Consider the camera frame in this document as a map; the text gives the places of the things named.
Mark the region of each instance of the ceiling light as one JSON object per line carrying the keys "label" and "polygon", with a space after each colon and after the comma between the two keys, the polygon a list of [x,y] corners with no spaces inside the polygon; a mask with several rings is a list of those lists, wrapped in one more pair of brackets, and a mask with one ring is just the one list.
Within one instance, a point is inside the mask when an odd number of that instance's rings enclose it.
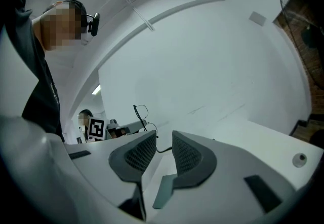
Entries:
{"label": "ceiling light", "polygon": [[93,95],[96,95],[101,90],[100,85],[92,92]]}

